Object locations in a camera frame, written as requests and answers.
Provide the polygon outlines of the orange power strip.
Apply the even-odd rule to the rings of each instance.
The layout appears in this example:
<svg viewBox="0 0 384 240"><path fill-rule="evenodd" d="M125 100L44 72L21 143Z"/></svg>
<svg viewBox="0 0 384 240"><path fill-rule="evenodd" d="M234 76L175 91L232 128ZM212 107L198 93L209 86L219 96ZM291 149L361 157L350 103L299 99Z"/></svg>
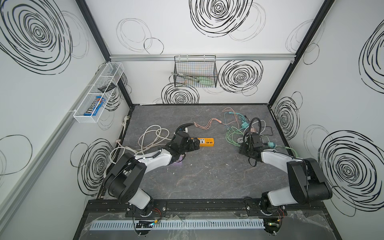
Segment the orange power strip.
<svg viewBox="0 0 384 240"><path fill-rule="evenodd" d="M213 138L198 138L200 147L213 147L215 142Z"/></svg>

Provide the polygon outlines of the green charger plug with cable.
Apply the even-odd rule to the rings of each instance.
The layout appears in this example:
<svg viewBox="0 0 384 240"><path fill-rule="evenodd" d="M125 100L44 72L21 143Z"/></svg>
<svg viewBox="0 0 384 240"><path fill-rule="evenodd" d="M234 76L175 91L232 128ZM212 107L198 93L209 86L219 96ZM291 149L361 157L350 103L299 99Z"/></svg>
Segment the green charger plug with cable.
<svg viewBox="0 0 384 240"><path fill-rule="evenodd" d="M234 126L229 127L230 123L227 123L226 121L226 115L229 115L229 114L233 114L235 116L235 122L238 123L239 125L238 128ZM224 122L228 128L228 131L226 133L226 141L234 146L240 147L240 144L243 142L243 135L246 133L246 130L249 128L250 120L248 120L244 115L240 113L229 111L224 113ZM263 132L265 131L266 127L267 127L266 125L264 126L262 125L262 130L260 134L260 136L262 137L262 143L264 144L271 142L267 135L263 135ZM275 149L277 148L291 150L295 157L297 158L299 157L298 153L293 148L276 145Z"/></svg>

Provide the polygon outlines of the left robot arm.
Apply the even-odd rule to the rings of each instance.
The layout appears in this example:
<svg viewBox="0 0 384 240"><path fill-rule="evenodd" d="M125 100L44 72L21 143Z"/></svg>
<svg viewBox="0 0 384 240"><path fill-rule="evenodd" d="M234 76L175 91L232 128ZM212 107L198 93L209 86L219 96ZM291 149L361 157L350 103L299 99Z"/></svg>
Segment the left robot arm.
<svg viewBox="0 0 384 240"><path fill-rule="evenodd" d="M200 140L184 131L174 134L170 142L156 152L143 156L123 154L121 159L106 174L102 186L119 203L135 206L141 215L152 212L154 199L140 188L146 173L165 167L181 159L187 152L200 149Z"/></svg>

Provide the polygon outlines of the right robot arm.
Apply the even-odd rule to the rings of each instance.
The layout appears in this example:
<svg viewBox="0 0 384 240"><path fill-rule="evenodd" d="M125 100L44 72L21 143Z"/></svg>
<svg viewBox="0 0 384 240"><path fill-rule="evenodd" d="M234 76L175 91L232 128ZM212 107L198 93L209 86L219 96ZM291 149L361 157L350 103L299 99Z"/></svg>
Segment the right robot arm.
<svg viewBox="0 0 384 240"><path fill-rule="evenodd" d="M315 159L294 158L278 152L270 143L263 143L257 133L243 135L239 153L249 161L268 164L288 174L287 187L262 193L260 209L267 216L286 205L310 205L333 197L332 188Z"/></svg>

